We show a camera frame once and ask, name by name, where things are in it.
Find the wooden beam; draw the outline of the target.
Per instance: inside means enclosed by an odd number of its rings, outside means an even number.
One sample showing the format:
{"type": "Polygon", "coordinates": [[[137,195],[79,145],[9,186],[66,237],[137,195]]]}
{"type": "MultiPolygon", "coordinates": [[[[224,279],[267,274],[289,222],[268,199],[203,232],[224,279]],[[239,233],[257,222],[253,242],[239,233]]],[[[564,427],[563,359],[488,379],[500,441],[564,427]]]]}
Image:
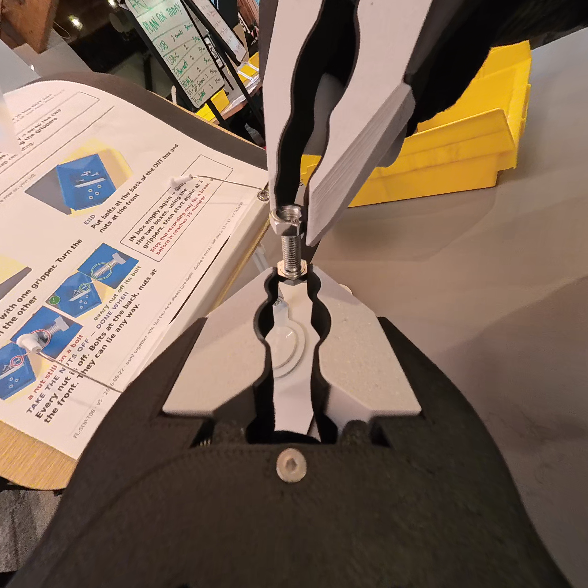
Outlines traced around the wooden beam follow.
{"type": "Polygon", "coordinates": [[[48,48],[59,1],[1,1],[1,16],[37,54],[48,48]]]}

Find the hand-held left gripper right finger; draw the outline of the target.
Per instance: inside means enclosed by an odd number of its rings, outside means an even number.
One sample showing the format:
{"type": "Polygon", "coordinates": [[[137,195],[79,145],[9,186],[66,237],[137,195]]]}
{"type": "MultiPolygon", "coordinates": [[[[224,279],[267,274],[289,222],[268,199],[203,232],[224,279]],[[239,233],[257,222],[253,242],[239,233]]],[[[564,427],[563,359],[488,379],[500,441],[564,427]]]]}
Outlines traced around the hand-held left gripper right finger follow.
{"type": "Polygon", "coordinates": [[[415,416],[421,406],[375,313],[311,266],[307,293],[319,335],[311,377],[319,423],[336,428],[377,417],[415,416]]]}

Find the instruction sheet on stand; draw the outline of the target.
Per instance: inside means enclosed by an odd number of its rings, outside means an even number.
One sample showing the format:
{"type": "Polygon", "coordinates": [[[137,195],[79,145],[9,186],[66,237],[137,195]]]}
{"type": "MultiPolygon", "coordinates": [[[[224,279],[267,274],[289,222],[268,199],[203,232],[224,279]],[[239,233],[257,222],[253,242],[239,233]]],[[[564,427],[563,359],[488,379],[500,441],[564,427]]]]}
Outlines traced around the instruction sheet on stand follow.
{"type": "MultiPolygon", "coordinates": [[[[206,146],[225,155],[259,168],[266,166],[265,151],[260,147],[120,77],[94,72],[67,72],[42,77],[30,82],[30,85],[48,81],[76,82],[105,91],[126,100],[191,138],[202,139],[206,146]]],[[[238,276],[220,304],[231,294],[238,276]]],[[[181,334],[172,324],[173,322],[152,357],[157,357],[181,334]]],[[[68,485],[76,466],[75,459],[8,423],[1,422],[1,477],[28,489],[59,490],[68,485]]]]}

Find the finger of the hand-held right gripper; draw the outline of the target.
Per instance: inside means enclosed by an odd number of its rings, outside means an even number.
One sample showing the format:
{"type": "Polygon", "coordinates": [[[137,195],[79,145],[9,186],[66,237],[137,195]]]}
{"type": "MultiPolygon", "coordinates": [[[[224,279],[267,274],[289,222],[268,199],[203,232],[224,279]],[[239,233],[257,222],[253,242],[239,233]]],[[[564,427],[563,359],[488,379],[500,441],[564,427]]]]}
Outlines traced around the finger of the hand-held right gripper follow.
{"type": "Polygon", "coordinates": [[[319,25],[325,1],[263,1],[263,108],[270,191],[270,226],[294,235],[294,204],[304,148],[313,131],[318,82],[307,88],[303,56],[319,25]]]}
{"type": "Polygon", "coordinates": [[[403,79],[431,1],[359,1],[359,48],[329,117],[325,153],[308,184],[306,245],[340,218],[393,142],[415,102],[403,79]]]}

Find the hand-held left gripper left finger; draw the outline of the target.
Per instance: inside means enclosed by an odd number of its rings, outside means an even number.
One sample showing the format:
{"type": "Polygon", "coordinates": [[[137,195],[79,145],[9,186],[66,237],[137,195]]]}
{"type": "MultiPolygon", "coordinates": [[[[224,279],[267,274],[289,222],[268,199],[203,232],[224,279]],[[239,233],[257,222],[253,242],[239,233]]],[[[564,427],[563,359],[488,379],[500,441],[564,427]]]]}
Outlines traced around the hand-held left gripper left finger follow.
{"type": "Polygon", "coordinates": [[[174,416],[274,423],[273,368],[266,336],[274,327],[279,279],[267,269],[207,317],[163,406],[174,416]]]}

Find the yellow plastic bin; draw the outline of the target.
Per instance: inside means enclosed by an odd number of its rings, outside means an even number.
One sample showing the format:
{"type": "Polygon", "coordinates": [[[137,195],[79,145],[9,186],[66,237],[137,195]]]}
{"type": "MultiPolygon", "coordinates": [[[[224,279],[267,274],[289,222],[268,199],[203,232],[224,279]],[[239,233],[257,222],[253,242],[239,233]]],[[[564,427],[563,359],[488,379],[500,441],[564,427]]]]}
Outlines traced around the yellow plastic bin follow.
{"type": "Polygon", "coordinates": [[[492,48],[459,100],[417,126],[393,165],[377,167],[349,207],[496,185],[515,168],[531,85],[530,42],[492,48]]]}

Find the person's right hand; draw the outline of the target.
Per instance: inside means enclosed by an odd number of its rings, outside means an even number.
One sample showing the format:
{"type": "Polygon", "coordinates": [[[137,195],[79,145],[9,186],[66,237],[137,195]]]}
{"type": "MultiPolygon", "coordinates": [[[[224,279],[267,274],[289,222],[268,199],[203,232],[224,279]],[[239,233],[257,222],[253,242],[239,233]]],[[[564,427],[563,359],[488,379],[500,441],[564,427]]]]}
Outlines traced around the person's right hand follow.
{"type": "Polygon", "coordinates": [[[405,74],[406,135],[458,101],[491,48],[584,25],[587,1],[433,1],[405,74]]]}

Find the whiteboard with green writing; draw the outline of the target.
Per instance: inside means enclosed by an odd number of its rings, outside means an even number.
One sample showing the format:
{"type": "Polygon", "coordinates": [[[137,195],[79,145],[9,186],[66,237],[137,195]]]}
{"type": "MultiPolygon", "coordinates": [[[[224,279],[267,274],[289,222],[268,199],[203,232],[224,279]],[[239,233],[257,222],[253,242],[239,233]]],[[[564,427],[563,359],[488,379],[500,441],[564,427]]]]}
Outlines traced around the whiteboard with green writing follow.
{"type": "Polygon", "coordinates": [[[122,1],[138,33],[193,111],[224,88],[224,78],[181,1],[122,1]]]}

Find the whiteboard with black writing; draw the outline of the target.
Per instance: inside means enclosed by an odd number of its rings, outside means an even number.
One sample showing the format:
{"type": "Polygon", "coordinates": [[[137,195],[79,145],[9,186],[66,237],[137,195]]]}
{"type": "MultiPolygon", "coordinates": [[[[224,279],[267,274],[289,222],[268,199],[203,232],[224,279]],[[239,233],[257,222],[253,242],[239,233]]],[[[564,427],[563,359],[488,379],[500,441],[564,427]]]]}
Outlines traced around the whiteboard with black writing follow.
{"type": "Polygon", "coordinates": [[[240,65],[247,56],[247,49],[214,3],[212,1],[186,1],[186,4],[230,60],[235,65],[240,65]]]}

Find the steel hex bolt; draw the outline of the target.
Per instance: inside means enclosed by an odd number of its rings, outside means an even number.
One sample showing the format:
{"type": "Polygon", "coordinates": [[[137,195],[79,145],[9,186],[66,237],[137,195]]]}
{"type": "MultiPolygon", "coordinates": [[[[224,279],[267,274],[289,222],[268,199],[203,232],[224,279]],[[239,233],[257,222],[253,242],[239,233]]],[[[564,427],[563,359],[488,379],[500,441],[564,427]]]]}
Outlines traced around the steel hex bolt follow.
{"type": "Polygon", "coordinates": [[[289,270],[299,270],[304,230],[302,207],[297,204],[277,207],[270,212],[269,222],[270,227],[281,239],[285,267],[289,270]]]}

